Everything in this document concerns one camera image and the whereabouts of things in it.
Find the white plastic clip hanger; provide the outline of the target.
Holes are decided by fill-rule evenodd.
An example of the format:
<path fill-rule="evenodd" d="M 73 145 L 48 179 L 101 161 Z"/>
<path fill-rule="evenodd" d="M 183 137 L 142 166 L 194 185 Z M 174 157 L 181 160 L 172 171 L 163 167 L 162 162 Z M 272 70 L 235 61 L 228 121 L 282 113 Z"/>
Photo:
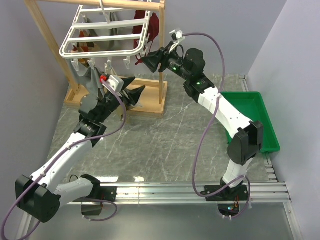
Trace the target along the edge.
<path fill-rule="evenodd" d="M 105 70 L 112 68 L 112 58 L 124 58 L 124 65 L 130 68 L 131 57 L 136 55 L 145 56 L 149 40 L 148 27 L 150 25 L 152 9 L 145 9 L 142 18 L 131 20 L 115 20 L 111 21 L 111 14 L 121 11 L 129 11 L 127 6 L 123 7 L 107 7 L 101 4 L 99 8 L 84 8 L 82 4 L 78 6 L 77 12 L 73 19 L 72 25 L 59 49 L 59 54 L 64 59 L 71 59 L 71 63 L 76 71 L 78 71 L 79 59 L 88 59 L 89 65 L 95 65 L 95 59 L 107 58 Z M 140 33 L 132 34 L 105 34 L 112 30 L 123 28 L 142 27 Z M 137 46 L 133 49 L 114 50 L 111 48 L 98 50 L 77 50 L 73 47 L 80 47 L 86 43 L 103 43 L 109 45 L 111 42 L 120 41 L 137 41 Z"/>

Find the tan underwear with white waistband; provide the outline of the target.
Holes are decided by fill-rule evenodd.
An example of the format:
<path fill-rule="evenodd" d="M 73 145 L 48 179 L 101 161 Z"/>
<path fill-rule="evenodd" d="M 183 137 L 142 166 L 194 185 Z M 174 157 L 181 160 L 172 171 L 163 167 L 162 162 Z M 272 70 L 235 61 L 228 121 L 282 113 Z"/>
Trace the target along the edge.
<path fill-rule="evenodd" d="M 120 105 L 116 110 L 115 113 L 116 115 L 119 117 L 119 120 L 121 123 L 125 122 L 128 123 L 128 112 L 129 111 L 133 111 L 134 109 L 138 109 L 138 108 L 142 108 L 143 105 L 138 102 L 136 105 L 131 105 L 131 104 L 124 104 L 125 106 L 125 110 L 123 109 L 123 107 Z"/>

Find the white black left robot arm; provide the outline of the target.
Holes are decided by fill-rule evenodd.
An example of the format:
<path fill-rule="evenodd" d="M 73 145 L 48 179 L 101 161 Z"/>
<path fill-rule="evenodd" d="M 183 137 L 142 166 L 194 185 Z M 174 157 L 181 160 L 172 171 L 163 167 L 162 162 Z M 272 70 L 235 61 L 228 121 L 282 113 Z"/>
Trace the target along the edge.
<path fill-rule="evenodd" d="M 62 178 L 81 157 L 107 137 L 105 120 L 118 108 L 135 107 L 145 86 L 128 89 L 134 77 L 102 75 L 107 92 L 89 93 L 81 99 L 79 122 L 63 147 L 31 176 L 20 176 L 15 182 L 17 207 L 41 223 L 47 223 L 66 204 L 87 198 L 101 200 L 101 182 L 83 174 L 77 180 L 61 184 Z"/>

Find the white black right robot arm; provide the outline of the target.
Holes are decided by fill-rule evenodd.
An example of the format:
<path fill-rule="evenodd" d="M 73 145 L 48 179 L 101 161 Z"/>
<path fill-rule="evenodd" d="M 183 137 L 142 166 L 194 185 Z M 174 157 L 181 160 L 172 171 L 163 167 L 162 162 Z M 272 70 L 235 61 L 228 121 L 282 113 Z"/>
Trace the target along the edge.
<path fill-rule="evenodd" d="M 220 180 L 220 194 L 233 199 L 243 184 L 247 169 L 263 146 L 264 126 L 239 112 L 204 74 L 206 62 L 201 50 L 191 48 L 179 56 L 169 46 L 142 58 L 151 72 L 170 70 L 185 82 L 183 88 L 196 103 L 212 113 L 232 138 L 227 147 L 229 163 Z"/>

